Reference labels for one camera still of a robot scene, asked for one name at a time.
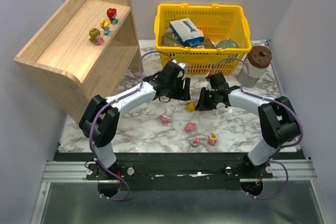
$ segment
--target jar with brown lid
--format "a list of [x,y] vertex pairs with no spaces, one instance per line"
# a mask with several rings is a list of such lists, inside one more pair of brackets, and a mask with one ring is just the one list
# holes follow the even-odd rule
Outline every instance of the jar with brown lid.
[[[245,63],[247,63],[250,70],[249,77],[247,78],[244,86],[247,88],[253,87],[257,84],[261,76],[266,72],[268,66],[272,61],[271,51],[264,46],[254,46],[251,49],[251,52],[247,54],[245,58]],[[247,69],[245,65],[241,68],[241,71],[238,75],[238,82],[242,84],[247,76]]]

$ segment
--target marble tabletop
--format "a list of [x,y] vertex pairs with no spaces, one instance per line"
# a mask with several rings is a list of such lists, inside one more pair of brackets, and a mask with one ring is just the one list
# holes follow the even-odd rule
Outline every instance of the marble tabletop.
[[[252,41],[253,45],[264,45],[265,41]],[[155,50],[154,40],[140,40],[141,53]],[[148,55],[144,61],[144,76],[162,69],[158,54]],[[241,64],[230,76],[225,76],[230,86],[239,85],[237,81]],[[189,75],[191,78],[190,95],[195,104],[201,87],[207,82],[204,75]],[[116,93],[123,92],[140,80],[139,73],[127,70]],[[278,97],[279,88],[271,66],[253,88],[253,93],[267,97]],[[143,104],[119,119],[117,133],[112,141],[115,152],[248,152],[261,140],[259,118],[239,108],[225,108],[214,111],[188,112],[187,102],[171,100],[163,103],[158,100]],[[171,123],[163,125],[159,116],[169,115]],[[196,123],[196,130],[184,131],[188,122]],[[207,142],[210,133],[217,135],[217,143]],[[192,147],[191,141],[198,137],[201,144]],[[59,145],[60,152],[90,152],[89,141],[72,118],[67,116]],[[294,147],[283,151],[296,151]]]

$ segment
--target brown lid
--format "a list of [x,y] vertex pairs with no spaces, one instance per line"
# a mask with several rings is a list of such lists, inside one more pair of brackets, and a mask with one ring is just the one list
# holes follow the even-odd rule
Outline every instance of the brown lid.
[[264,46],[254,46],[247,54],[247,59],[256,68],[267,68],[272,61],[272,52]]

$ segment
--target gray floor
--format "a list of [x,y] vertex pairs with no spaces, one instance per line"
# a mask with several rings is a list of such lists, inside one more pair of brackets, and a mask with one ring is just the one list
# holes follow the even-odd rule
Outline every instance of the gray floor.
[[[267,182],[262,195],[283,182]],[[290,182],[273,200],[253,200],[242,191],[142,191],[124,202],[98,197],[97,185],[52,184],[42,223],[208,224],[323,223],[309,181]]]

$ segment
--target yellow plastic basket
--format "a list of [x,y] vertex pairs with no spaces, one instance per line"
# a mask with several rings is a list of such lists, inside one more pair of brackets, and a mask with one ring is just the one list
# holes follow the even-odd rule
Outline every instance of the yellow plastic basket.
[[[177,62],[188,63],[189,74],[206,74],[220,60],[227,57],[241,59],[251,51],[250,30],[242,7],[238,5],[192,6],[185,4],[162,4],[157,7],[155,18],[155,47],[167,52]],[[164,47],[162,36],[169,22],[189,17],[191,21],[204,32],[210,40],[220,42],[231,39],[239,44],[239,48],[226,49],[194,49],[189,47]],[[160,54],[162,67],[170,60],[165,54]],[[213,73],[231,74],[238,65],[237,60],[224,61]]]

